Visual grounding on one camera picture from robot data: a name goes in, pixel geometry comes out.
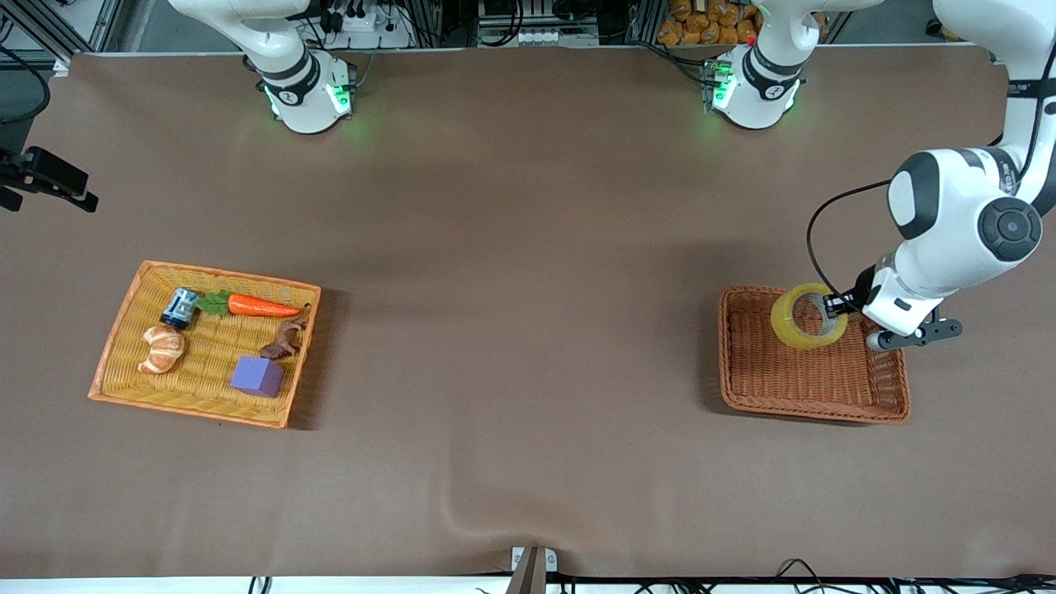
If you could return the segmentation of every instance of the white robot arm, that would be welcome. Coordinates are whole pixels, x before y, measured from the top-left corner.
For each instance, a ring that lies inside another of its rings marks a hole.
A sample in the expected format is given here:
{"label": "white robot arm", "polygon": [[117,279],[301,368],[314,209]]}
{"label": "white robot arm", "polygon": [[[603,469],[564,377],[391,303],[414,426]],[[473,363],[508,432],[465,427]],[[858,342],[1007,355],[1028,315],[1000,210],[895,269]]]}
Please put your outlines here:
{"label": "white robot arm", "polygon": [[321,132],[352,113],[354,78],[347,62],[308,50],[285,17],[309,0],[169,0],[177,12],[234,42],[264,80],[276,117],[290,130]]}
{"label": "white robot arm", "polygon": [[716,60],[729,73],[709,91],[713,111],[743,128],[769,128],[792,107],[799,73],[817,47],[821,29],[813,13],[857,11],[884,0],[752,0],[763,11],[762,30],[752,47],[738,45]]}
{"label": "white robot arm", "polygon": [[1052,1],[934,1],[943,24],[1006,66],[1005,128],[998,146],[919,152],[892,178],[888,208],[903,243],[827,300],[830,314],[861,311],[887,329],[870,337],[881,350],[959,334],[936,308],[1025,260],[1056,205]]}

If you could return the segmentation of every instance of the basket rim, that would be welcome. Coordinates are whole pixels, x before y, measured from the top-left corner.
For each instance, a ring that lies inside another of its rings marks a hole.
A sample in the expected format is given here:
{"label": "basket rim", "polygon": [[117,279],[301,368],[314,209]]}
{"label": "basket rim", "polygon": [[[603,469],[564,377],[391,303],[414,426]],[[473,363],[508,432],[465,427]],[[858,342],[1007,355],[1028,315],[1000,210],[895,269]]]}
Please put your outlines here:
{"label": "basket rim", "polygon": [[[869,414],[847,414],[838,412],[815,412],[804,410],[795,406],[788,407],[763,407],[763,406],[753,406],[737,402],[732,400],[732,396],[736,395],[733,390],[733,377],[730,368],[730,349],[729,349],[729,337],[730,337],[730,300],[732,297],[743,293],[766,293],[770,295],[779,296],[787,292],[785,289],[763,286],[756,284],[732,284],[722,289],[719,294],[719,307],[718,307],[718,358],[719,358],[719,392],[722,396],[722,401],[727,403],[730,408],[735,410],[741,410],[746,412],[756,412],[756,413],[767,413],[767,414],[784,414],[791,416],[804,416],[809,419],[819,419],[825,421],[851,421],[857,423],[869,423],[875,425],[901,425],[909,419],[909,413],[912,410],[912,401],[909,395],[908,390],[908,379],[906,374],[906,360],[905,353],[901,349],[895,351],[889,351],[890,356],[893,359],[893,365],[895,368],[895,373],[901,375],[903,378],[903,384],[907,386],[906,390],[903,392],[904,407],[903,410],[898,414],[888,415],[869,415]],[[789,398],[778,398],[774,400],[784,401],[786,403],[795,403],[796,401],[791,401]]]}
{"label": "basket rim", "polygon": [[[114,342],[117,339],[117,332],[125,321],[125,317],[128,314],[128,310],[132,304],[132,298],[135,297],[139,285],[143,283],[143,279],[148,272],[152,268],[169,266],[173,268],[180,268],[183,271],[193,271],[200,273],[207,273],[212,275],[222,276],[232,276],[238,278],[244,278],[248,280],[257,280],[263,282],[271,282],[276,284],[283,284],[294,289],[300,289],[303,291],[310,292],[316,299],[310,311],[308,312],[308,323],[304,327],[304,332],[302,332],[301,338],[301,350],[298,353],[297,364],[294,366],[294,378],[290,380],[290,395],[289,402],[283,409],[282,416],[275,422],[268,421],[256,421],[252,419],[242,419],[237,416],[225,416],[223,414],[216,414],[213,412],[204,412],[199,410],[189,410],[185,408],[176,408],[171,406],[156,405],[152,403],[142,403],[136,401],[128,401],[125,398],[118,398],[107,394],[102,391],[102,379],[106,375],[107,364],[110,363],[110,354],[113,351]],[[322,287],[316,284],[309,284],[306,282],[300,282],[296,280],[287,280],[284,278],[276,278],[264,275],[256,275],[249,273],[240,273],[235,271],[228,271],[224,268],[213,268],[209,266],[197,266],[193,264],[180,264],[176,262],[163,262],[161,260],[144,260],[139,267],[136,268],[135,275],[132,277],[132,282],[129,284],[128,291],[125,292],[125,298],[121,300],[121,305],[117,310],[117,315],[114,317],[114,323],[111,326],[110,333],[107,335],[107,342],[102,348],[102,353],[99,355],[99,364],[95,368],[95,375],[92,377],[92,386],[89,388],[88,397],[93,401],[110,402],[115,404],[122,404],[128,406],[135,406],[139,408],[147,408],[152,410],[161,410],[165,412],[175,412],[178,414],[187,414],[191,416],[202,416],[205,419],[215,419],[219,421],[227,421],[230,423],[242,423],[245,425],[256,425],[258,427],[269,427],[275,429],[283,429],[289,424],[289,414],[294,409],[294,400],[297,396],[297,388],[301,383],[301,374],[304,371],[304,361],[307,358],[308,348],[312,346],[312,337],[315,334],[316,327],[316,315],[319,313],[319,303],[322,300]]]}

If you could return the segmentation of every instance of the brown table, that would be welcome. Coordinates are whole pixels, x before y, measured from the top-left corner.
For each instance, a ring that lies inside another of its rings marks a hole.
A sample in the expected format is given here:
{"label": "brown table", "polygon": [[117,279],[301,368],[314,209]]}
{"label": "brown table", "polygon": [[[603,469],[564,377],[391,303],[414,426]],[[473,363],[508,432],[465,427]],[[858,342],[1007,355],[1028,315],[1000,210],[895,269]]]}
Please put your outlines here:
{"label": "brown table", "polygon": [[[298,136],[237,57],[77,57],[31,143],[99,211],[0,216],[0,574],[469,573],[524,543],[592,575],[1053,571],[1056,242],[949,300],[966,334],[907,353],[905,426],[719,398],[723,285],[813,280],[818,203],[1001,128],[975,49],[809,75],[748,132],[643,51],[384,55]],[[841,284],[898,241],[883,192],[819,225]],[[301,430],[86,397],[147,258],[326,287]]]}

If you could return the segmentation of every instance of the brown food item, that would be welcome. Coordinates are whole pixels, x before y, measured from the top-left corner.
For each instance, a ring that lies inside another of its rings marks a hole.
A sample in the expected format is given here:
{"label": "brown food item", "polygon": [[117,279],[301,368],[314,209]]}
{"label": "brown food item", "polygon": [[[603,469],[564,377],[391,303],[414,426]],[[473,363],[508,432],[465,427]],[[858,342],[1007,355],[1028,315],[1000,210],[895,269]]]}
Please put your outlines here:
{"label": "brown food item", "polygon": [[657,43],[661,45],[678,45],[682,39],[682,23],[675,21],[664,21],[660,25],[660,33],[657,34]]}
{"label": "brown food item", "polygon": [[184,354],[184,337],[172,327],[148,328],[147,332],[143,333],[143,339],[150,345],[150,354],[147,355],[147,360],[136,367],[139,373],[149,375],[165,373],[172,369],[172,366],[176,365],[176,359]]}
{"label": "brown food item", "polygon": [[667,4],[671,8],[671,16],[675,20],[684,21],[693,15],[693,2],[691,0],[671,0]]}
{"label": "brown food item", "polygon": [[719,43],[737,43],[737,30],[732,26],[720,26]]}
{"label": "brown food item", "polygon": [[744,19],[737,23],[737,41],[748,43],[755,37],[755,27],[752,26],[751,19]]}
{"label": "brown food item", "polygon": [[708,29],[700,32],[700,42],[701,43],[718,43],[719,42],[719,25],[712,23],[708,25]]}
{"label": "brown food item", "polygon": [[708,3],[708,19],[719,23],[719,26],[734,26],[740,17],[740,6],[727,3],[725,0],[711,0]]}
{"label": "brown food item", "polygon": [[696,33],[699,35],[708,29],[708,25],[710,24],[712,24],[712,22],[708,20],[708,15],[693,15],[692,17],[685,19],[685,24],[682,25],[682,35],[690,33]]}
{"label": "brown food item", "polygon": [[825,41],[825,38],[829,36],[829,19],[825,16],[825,13],[814,13],[814,20],[822,27],[818,38]]}
{"label": "brown food item", "polygon": [[280,323],[279,331],[275,333],[275,340],[261,347],[260,355],[271,360],[296,355],[301,350],[300,334],[308,324],[308,310],[310,309],[310,303],[305,304],[299,317]]}

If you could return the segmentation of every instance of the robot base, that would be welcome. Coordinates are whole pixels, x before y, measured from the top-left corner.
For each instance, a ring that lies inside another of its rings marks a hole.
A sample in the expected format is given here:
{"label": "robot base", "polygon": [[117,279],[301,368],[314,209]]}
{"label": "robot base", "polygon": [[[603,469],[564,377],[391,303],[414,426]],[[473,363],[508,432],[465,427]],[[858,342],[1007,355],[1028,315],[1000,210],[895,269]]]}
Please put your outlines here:
{"label": "robot base", "polygon": [[286,105],[267,92],[276,119],[301,134],[322,132],[338,119],[350,117],[356,95],[355,67],[324,51],[313,50],[312,54],[319,60],[319,81],[304,94],[301,105]]}
{"label": "robot base", "polygon": [[714,85],[703,87],[704,108],[709,112],[721,113],[742,128],[760,130],[777,124],[781,115],[792,109],[799,81],[796,80],[787,92],[780,86],[774,87],[773,92],[780,93],[776,100],[761,97],[759,91],[748,82],[743,71],[750,50],[748,45],[737,45],[705,64],[702,77]]}

